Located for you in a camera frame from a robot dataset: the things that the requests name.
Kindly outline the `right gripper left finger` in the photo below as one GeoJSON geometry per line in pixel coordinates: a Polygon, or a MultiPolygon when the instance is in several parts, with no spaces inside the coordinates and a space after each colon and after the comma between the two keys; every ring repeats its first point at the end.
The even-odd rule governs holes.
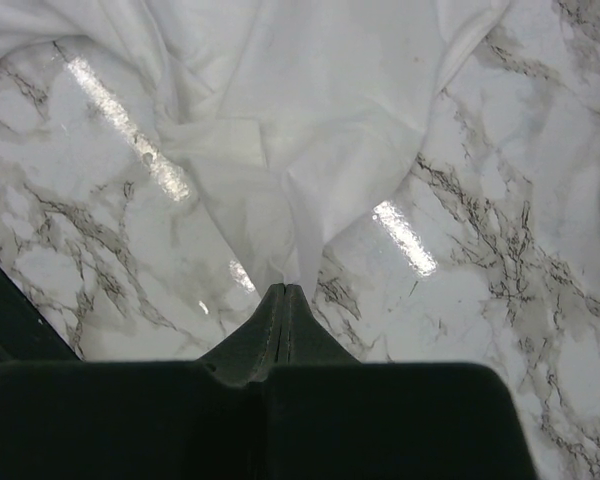
{"type": "Polygon", "coordinates": [[[284,289],[196,361],[0,364],[0,479],[262,479],[284,289]]]}

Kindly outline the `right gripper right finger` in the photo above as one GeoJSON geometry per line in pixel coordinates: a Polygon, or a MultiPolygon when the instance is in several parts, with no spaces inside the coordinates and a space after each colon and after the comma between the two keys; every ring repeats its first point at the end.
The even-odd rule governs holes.
{"type": "Polygon", "coordinates": [[[509,389],[467,362],[363,363],[289,285],[265,378],[270,479],[531,479],[509,389]]]}

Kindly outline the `white printed t shirt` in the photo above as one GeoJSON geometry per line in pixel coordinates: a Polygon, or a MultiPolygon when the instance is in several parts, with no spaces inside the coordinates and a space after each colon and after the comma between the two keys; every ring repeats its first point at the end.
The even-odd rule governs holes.
{"type": "Polygon", "coordinates": [[[504,1],[0,1],[0,60],[84,37],[129,65],[146,129],[69,67],[172,194],[195,188],[258,290],[312,292],[324,247],[391,193],[435,97],[504,1]]]}

